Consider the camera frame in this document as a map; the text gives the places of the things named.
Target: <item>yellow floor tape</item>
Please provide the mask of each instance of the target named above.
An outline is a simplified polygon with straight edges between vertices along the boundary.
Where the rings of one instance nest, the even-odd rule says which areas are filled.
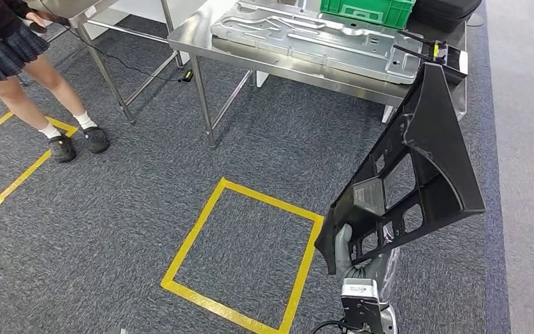
[[[193,242],[199,235],[200,230],[204,226],[206,220],[208,219],[208,216],[210,215],[211,210],[218,201],[218,198],[220,197],[220,194],[223,192],[224,189],[230,189],[237,193],[241,193],[245,196],[254,198],[255,200],[265,202],[269,205],[278,207],[280,209],[291,212],[292,214],[296,214],[314,222],[312,230],[310,232],[310,236],[308,238],[308,244],[306,246],[304,256],[302,257],[302,262],[300,263],[300,268],[298,269],[298,274],[296,275],[296,281],[294,282],[293,288],[291,290],[291,295],[286,306],[284,318],[278,329],[267,326],[257,320],[242,315],[240,312],[228,308],[227,306],[220,304],[217,301],[213,301],[205,296],[202,296],[201,294],[198,294],[197,292],[187,287],[184,287],[183,285],[173,280],[175,278],[175,275],[177,274],[177,271],[179,270],[179,267],[183,263],[183,260],[187,256],[187,252],[189,251],[189,249],[193,245]],[[322,228],[323,220],[324,217],[318,214],[307,211],[300,207],[296,207],[295,205],[283,202],[281,200],[278,200],[277,198],[267,196],[265,194],[259,193],[258,191],[254,191],[252,189],[241,186],[240,184],[235,184],[226,180],[225,178],[222,178],[214,189],[210,198],[208,199],[204,209],[202,210],[202,213],[200,214],[200,217],[195,222],[195,225],[193,226],[193,228],[183,241],[181,248],[175,255],[173,262],[169,266],[169,269],[167,270],[167,273],[165,274],[165,277],[161,282],[161,286],[164,289],[209,310],[210,312],[220,315],[221,317],[224,317],[234,322],[235,324],[238,324],[239,326],[248,329],[249,331],[253,331],[258,334],[289,333],[293,318],[295,317],[296,310],[298,309],[300,297],[302,296],[302,290],[304,289],[304,283],[306,282],[306,277],[308,276],[310,263],[312,262],[312,257],[314,256],[314,242],[316,241],[316,238]]]
[[[3,115],[3,117],[0,118],[0,126],[9,118],[11,118],[12,115],[13,114],[10,111]],[[46,118],[50,121],[50,123],[52,123],[53,126],[65,130],[66,136],[68,137],[72,136],[78,130],[76,127],[63,123],[59,120],[54,120],[53,118],[49,117]],[[38,158],[36,162],[31,164],[31,166],[29,166],[29,168],[27,168],[17,179],[15,179],[15,181],[13,181],[11,185],[5,188],[5,190],[0,193],[0,205],[1,203],[3,203],[7,196],[9,196],[15,189],[17,189],[17,187],[19,187],[22,182],[25,181],[33,172],[35,172],[35,170],[38,169],[38,167],[40,167],[49,157],[50,151],[48,150],[44,154],[42,154],[42,156]]]

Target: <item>person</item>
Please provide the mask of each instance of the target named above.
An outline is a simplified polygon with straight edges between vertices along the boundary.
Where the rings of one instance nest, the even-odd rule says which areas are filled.
[[[48,138],[51,156],[56,161],[68,162],[75,158],[76,152],[71,138],[52,126],[37,106],[25,96],[16,77],[25,71],[50,90],[72,113],[81,126],[91,152],[100,153],[107,150],[109,140],[104,130],[91,120],[79,96],[44,55],[49,44],[34,34],[20,18],[45,27],[42,18],[22,0],[0,0],[1,101],[14,115]]]

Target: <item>gray carpet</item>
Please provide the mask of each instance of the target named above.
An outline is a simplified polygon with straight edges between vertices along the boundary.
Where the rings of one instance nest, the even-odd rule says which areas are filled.
[[[122,24],[159,35],[164,29],[137,17]],[[506,304],[506,295],[496,152],[488,145],[494,116],[486,40],[485,28],[470,30],[477,56],[462,131],[489,213],[403,248],[393,294],[402,333],[505,333],[508,314],[495,304]],[[147,71],[168,54],[113,31],[98,47]],[[76,48],[82,51],[74,54]],[[103,333],[116,326],[135,334],[248,333],[160,287],[213,188],[226,177],[324,214],[381,133],[383,106],[270,77],[259,90],[241,91],[213,151],[193,83],[155,82],[134,102],[137,123],[129,125],[76,38],[65,34],[49,54],[113,146],[93,156],[75,135],[75,161],[47,161],[0,206],[0,333]],[[124,94],[144,79],[106,63]],[[215,112],[244,70],[204,60],[202,71]],[[181,72],[172,67],[163,75],[172,74]],[[49,115],[74,124],[37,84],[26,91]],[[0,105],[0,116],[4,111]],[[45,148],[38,134],[9,120],[0,129],[0,189]],[[305,219],[225,191],[175,280],[277,327],[309,229]],[[316,253],[291,332],[341,315],[339,284]],[[503,319],[502,326],[490,317]]]

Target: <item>cable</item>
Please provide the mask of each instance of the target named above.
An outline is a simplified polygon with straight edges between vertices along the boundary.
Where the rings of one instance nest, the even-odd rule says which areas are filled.
[[[52,14],[54,16],[54,18],[58,17],[56,14],[54,14],[50,8],[48,8],[45,4],[44,4],[44,0],[40,0],[40,3],[42,4],[42,6],[44,6],[44,8],[46,8],[46,10],[48,10],[48,12],[50,12],[50,14]],[[110,54],[106,54],[105,52],[103,52],[102,50],[96,48],[94,45],[91,45],[89,43],[87,43],[83,38],[81,38],[81,36],[77,35],[74,33],[74,31],[70,30],[69,28],[67,28],[64,24],[61,24],[60,22],[57,22],[58,24],[60,24],[66,31],[68,31],[69,33],[71,33],[72,35],[74,35],[74,37],[78,38],[81,42],[83,42],[85,45],[87,45],[88,47],[90,48],[93,48],[95,51],[99,52],[100,54],[106,56],[106,57],[109,57],[109,58],[112,58],[112,59],[115,59],[117,61],[120,62],[120,64],[122,64],[125,68],[127,68],[128,70],[134,70],[134,71],[137,71],[141,74],[144,74],[144,75],[147,75],[149,77],[153,77],[155,79],[159,79],[159,80],[163,80],[163,81],[168,81],[168,82],[181,82],[181,79],[165,79],[165,78],[162,78],[162,77],[158,77],[156,75],[152,75],[148,72],[145,72],[145,71],[142,71],[136,67],[131,67],[131,66],[128,66],[126,65],[126,63],[124,63],[124,61],[116,56],[112,56]]]
[[[329,321],[324,321],[324,322],[319,323],[316,327],[314,327],[314,329],[310,332],[310,334],[316,334],[316,332],[318,332],[322,328],[326,326],[332,326],[332,325],[337,325],[339,328],[347,328],[349,330],[352,330],[358,333],[372,334],[372,332],[366,331],[363,328],[354,327],[354,326],[351,326],[350,324],[347,324],[344,321],[337,321],[337,320],[329,320]]]

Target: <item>black car part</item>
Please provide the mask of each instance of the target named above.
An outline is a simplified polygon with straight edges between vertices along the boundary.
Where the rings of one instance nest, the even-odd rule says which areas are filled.
[[[408,154],[414,188],[388,205],[386,180]],[[382,168],[376,167],[380,157],[385,163]],[[422,222],[408,232],[404,216],[416,205],[421,208]],[[353,264],[359,264],[484,211],[443,69],[424,63],[381,137],[332,203],[315,246],[329,274],[335,274],[334,238],[345,224],[353,228],[349,248],[354,250]],[[389,223],[394,234],[391,241],[384,235]],[[364,250],[362,242],[372,234],[376,245]]]

